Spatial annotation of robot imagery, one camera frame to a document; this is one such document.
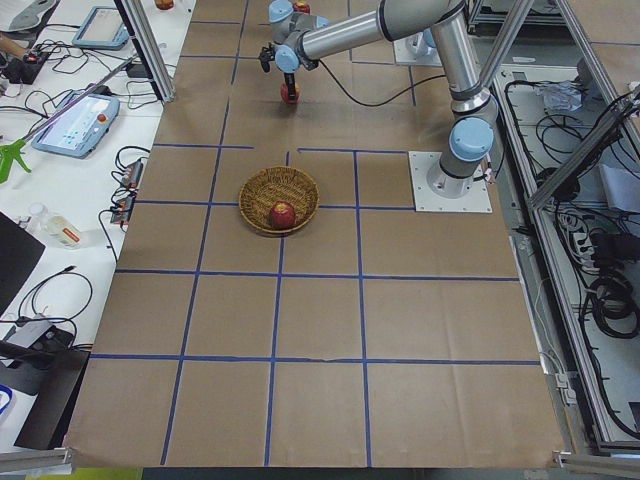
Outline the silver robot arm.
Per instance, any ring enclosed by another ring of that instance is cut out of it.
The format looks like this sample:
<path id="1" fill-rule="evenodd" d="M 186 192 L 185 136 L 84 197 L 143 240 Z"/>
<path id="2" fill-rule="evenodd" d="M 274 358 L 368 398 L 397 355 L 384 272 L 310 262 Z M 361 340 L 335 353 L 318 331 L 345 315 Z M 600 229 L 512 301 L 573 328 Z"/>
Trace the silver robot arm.
<path id="1" fill-rule="evenodd" d="M 376 9 L 332 23 L 297 11 L 290 1 L 268 8 L 272 40 L 259 54 L 265 72 L 270 65 L 284 74 L 287 98 L 296 99 L 295 72 L 313 70 L 322 59 L 385 39 L 402 40 L 431 32 L 451 96 L 456 121 L 448 147 L 426 176 L 437 195 L 457 199 L 474 182 L 474 172 L 494 144 L 496 102 L 482 78 L 468 37 L 462 1 L 382 1 Z"/>

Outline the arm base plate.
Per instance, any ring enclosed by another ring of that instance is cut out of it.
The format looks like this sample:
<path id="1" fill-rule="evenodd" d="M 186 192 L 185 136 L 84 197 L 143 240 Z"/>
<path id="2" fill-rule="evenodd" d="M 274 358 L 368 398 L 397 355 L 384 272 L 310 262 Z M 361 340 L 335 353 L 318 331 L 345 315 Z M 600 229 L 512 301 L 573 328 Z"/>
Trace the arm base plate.
<path id="1" fill-rule="evenodd" d="M 491 214 L 487 184 L 480 166 L 466 179 L 448 176 L 440 152 L 409 151 L 409 171 L 416 212 Z"/>

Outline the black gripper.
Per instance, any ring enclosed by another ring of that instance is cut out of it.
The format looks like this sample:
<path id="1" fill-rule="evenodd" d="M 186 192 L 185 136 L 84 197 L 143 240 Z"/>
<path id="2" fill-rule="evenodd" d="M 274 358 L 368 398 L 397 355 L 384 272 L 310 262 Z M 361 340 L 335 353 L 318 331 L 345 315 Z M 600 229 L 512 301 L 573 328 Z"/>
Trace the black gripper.
<path id="1" fill-rule="evenodd" d="M 271 71 L 271 64 L 284 73 L 283 101 L 297 102 L 297 83 L 295 81 L 296 53 L 287 45 L 268 44 L 259 53 L 258 60 L 264 73 Z"/>

